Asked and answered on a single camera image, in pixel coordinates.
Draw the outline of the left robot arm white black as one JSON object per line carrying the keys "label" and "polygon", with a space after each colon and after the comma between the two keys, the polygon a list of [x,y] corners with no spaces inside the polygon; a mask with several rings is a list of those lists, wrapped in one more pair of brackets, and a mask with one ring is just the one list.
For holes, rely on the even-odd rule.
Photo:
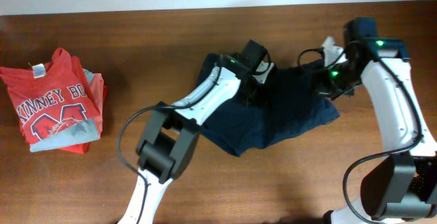
{"label": "left robot arm white black", "polygon": [[133,114],[127,123],[145,112],[151,116],[135,148],[137,166],[122,155],[120,138],[117,157],[137,181],[121,224],[152,223],[168,186],[190,163],[203,123],[244,85],[251,93],[266,82],[274,68],[268,50],[249,40],[241,53],[219,55],[209,75],[185,98],[173,103],[159,102]]}

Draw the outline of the navy blue shorts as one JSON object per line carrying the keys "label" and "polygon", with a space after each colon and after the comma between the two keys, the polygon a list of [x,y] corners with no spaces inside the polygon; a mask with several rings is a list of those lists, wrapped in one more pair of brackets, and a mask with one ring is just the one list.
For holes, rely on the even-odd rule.
{"label": "navy blue shorts", "polygon": [[209,116],[201,134],[239,157],[334,122],[340,112],[329,99],[311,93],[312,79],[298,67],[276,70],[260,86],[260,104],[245,104],[235,95]]}

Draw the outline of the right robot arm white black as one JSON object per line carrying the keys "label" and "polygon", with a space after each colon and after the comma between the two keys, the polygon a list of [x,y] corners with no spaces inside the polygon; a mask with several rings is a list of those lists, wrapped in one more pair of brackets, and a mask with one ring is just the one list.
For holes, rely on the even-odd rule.
{"label": "right robot arm white black", "polygon": [[383,151],[362,180],[360,195],[323,221],[342,223],[409,223],[436,216],[436,140],[414,92],[410,56],[403,40],[381,38],[373,18],[358,17],[344,25],[344,47],[328,38],[322,45],[324,65],[313,70],[311,90],[332,100],[367,90],[376,113]]}

